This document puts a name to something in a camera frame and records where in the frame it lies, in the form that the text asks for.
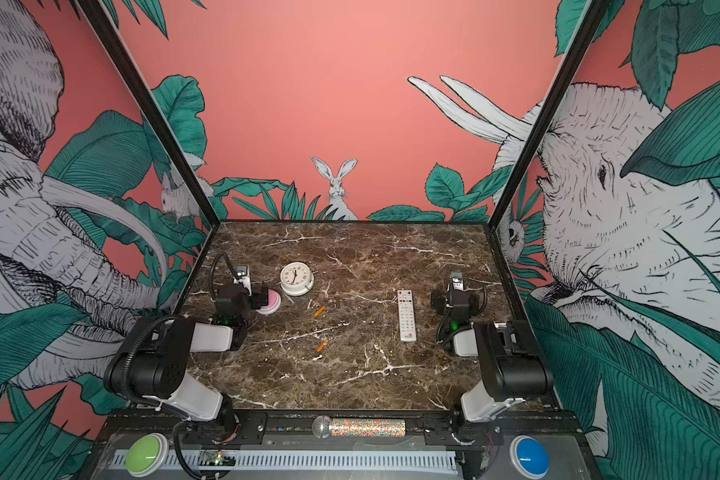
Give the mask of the white remote control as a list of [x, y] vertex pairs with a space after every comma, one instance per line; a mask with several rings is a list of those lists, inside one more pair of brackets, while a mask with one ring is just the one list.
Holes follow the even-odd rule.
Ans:
[[402, 342], [417, 340], [413, 294], [411, 290], [397, 291], [399, 333]]

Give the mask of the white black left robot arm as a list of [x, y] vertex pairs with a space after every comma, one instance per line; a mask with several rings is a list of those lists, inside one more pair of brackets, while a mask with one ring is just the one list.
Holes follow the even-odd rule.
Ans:
[[198, 323], [178, 315], [143, 317], [106, 367], [104, 388], [133, 404], [178, 417], [172, 437], [182, 470], [193, 479], [221, 479], [227, 475], [225, 471], [189, 466], [182, 452], [182, 438], [195, 431], [221, 446], [238, 437], [242, 422], [228, 395], [206, 386], [187, 371], [190, 354], [238, 349], [247, 335], [251, 313], [273, 312], [280, 305], [280, 295], [266, 285], [251, 293], [244, 285], [233, 283], [221, 289], [217, 308], [220, 323]]

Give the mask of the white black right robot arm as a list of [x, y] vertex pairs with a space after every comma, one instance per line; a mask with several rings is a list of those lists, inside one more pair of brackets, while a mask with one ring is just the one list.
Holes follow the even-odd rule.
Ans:
[[480, 380], [460, 400], [465, 421], [490, 422], [552, 388], [552, 374], [533, 345], [532, 334], [513, 322], [475, 320], [488, 306], [486, 292], [435, 290], [430, 302], [441, 316], [436, 344], [450, 354], [475, 357], [479, 362]]

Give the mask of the pink white round container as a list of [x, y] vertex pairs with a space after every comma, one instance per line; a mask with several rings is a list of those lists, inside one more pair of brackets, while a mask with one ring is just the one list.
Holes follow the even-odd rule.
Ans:
[[276, 290], [268, 289], [266, 304], [257, 309], [257, 312], [261, 315], [269, 316], [276, 313], [280, 309], [281, 304], [281, 295]]

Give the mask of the white round alarm clock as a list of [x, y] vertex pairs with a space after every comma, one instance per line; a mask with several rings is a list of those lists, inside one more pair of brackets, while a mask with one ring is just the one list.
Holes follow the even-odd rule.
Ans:
[[292, 262], [281, 270], [280, 282], [285, 294], [298, 297], [310, 292], [314, 285], [314, 275], [305, 263]]

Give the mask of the glitter tube with ball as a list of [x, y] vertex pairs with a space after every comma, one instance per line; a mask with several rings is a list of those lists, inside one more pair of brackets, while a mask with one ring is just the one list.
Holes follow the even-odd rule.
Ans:
[[312, 432], [317, 438], [398, 438], [406, 435], [406, 422], [403, 419], [332, 418], [321, 415], [312, 422]]

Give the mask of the small green circuit board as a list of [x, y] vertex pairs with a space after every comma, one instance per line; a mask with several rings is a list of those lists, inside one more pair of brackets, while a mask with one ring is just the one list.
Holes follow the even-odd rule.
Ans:
[[231, 468], [237, 463], [238, 454], [232, 450], [202, 450], [198, 466], [201, 469]]

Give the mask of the blue push button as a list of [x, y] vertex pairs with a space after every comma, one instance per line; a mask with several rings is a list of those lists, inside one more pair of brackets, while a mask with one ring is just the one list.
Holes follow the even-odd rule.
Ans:
[[526, 479], [543, 479], [550, 468], [550, 459], [544, 446], [536, 439], [520, 435], [509, 447], [510, 462]]

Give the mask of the green push button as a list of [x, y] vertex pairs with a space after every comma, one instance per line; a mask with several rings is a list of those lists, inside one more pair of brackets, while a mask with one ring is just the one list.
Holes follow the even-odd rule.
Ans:
[[151, 433], [135, 441], [125, 456], [125, 468], [135, 478], [144, 478], [159, 470], [167, 459], [169, 444], [161, 433]]

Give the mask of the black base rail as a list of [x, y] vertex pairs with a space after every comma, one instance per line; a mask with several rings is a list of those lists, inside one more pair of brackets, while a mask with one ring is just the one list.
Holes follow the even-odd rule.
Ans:
[[312, 439], [403, 439], [422, 437], [428, 446], [501, 446], [517, 435], [578, 435], [579, 420], [569, 411], [509, 410], [486, 422], [469, 422], [455, 410], [236, 410], [233, 438], [222, 442], [213, 424], [193, 424], [189, 443], [209, 447], [261, 445], [267, 435]]

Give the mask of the black left frame post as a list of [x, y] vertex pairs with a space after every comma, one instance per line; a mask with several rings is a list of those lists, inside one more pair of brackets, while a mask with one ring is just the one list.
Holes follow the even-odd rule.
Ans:
[[163, 147], [184, 180], [201, 212], [209, 221], [211, 228], [217, 228], [221, 220], [216, 215], [207, 195], [203, 192], [194, 171], [186, 160], [180, 143], [156, 103], [152, 91], [146, 85], [143, 75], [124, 45], [112, 20], [109, 18], [105, 7], [100, 1], [92, 0], [78, 1], [78, 5], [152, 127], [158, 143]]

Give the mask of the black frame post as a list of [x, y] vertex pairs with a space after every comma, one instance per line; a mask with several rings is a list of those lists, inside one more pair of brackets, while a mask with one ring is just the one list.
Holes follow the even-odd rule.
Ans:
[[152, 91], [146, 85], [143, 75], [124, 45], [112, 20], [109, 18], [105, 7], [100, 1], [92, 0], [78, 1], [78, 5], [152, 127], [158, 143], [163, 147], [184, 180], [201, 212], [209, 221], [211, 228], [217, 228], [221, 220], [216, 215], [207, 195], [203, 192], [194, 171], [186, 160], [180, 143], [156, 103]]
[[534, 122], [528, 138], [524, 141], [523, 149], [515, 163], [511, 175], [505, 185], [504, 191], [495, 207], [493, 215], [488, 223], [488, 229], [494, 233], [500, 220], [503, 218], [509, 207], [514, 192], [526, 172], [532, 160], [536, 157], [544, 135], [554, 119], [558, 108], [563, 101], [566, 90], [571, 84], [573, 77], [579, 69], [599, 25], [604, 18], [611, 2], [607, 0], [589, 1], [585, 14], [581, 18], [572, 42], [565, 54], [558, 73], [550, 87], [550, 90], [541, 105], [538, 117]]

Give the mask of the black right frame post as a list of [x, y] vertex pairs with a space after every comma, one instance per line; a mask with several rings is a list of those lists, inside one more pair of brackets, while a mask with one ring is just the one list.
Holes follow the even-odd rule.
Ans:
[[515, 163], [511, 175], [505, 185], [504, 191], [495, 207], [493, 215], [488, 223], [488, 229], [494, 233], [500, 220], [503, 218], [509, 207], [514, 192], [526, 172], [532, 160], [536, 157], [544, 135], [554, 119], [558, 108], [563, 101], [566, 90], [571, 84], [573, 77], [579, 69], [599, 25], [604, 18], [611, 2], [607, 0], [589, 1], [585, 14], [581, 18], [572, 42], [565, 54], [558, 73], [550, 87], [550, 90], [541, 105], [538, 117], [534, 122], [528, 138], [524, 141], [523, 149]]

